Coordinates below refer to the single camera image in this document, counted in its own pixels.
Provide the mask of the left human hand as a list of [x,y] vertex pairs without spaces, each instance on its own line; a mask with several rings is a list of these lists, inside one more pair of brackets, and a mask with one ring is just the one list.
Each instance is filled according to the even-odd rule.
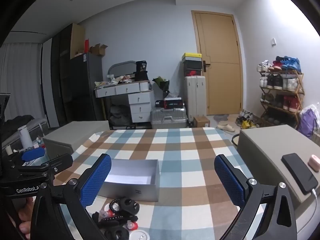
[[24,207],[22,207],[19,212],[19,218],[22,221],[21,224],[18,226],[21,233],[24,234],[26,239],[30,239],[30,228],[31,228],[31,217],[33,213],[34,207],[34,199],[33,197],[26,198],[26,203]]

